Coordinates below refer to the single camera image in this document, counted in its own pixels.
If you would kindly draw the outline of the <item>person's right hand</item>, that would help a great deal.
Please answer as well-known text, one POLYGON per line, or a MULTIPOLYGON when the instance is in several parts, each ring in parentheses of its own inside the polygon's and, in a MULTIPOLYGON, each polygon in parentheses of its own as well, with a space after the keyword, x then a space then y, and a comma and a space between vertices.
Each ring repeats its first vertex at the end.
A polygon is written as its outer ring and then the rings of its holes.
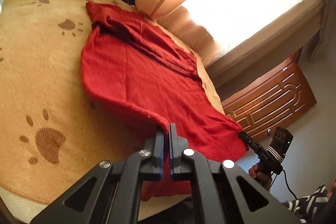
POLYGON ((266 190, 269 190, 272 184, 272 175, 271 173, 263 172, 262 167, 262 164, 258 162, 248 170, 248 174, 253 179, 259 180, 259 184, 263 186, 266 190))

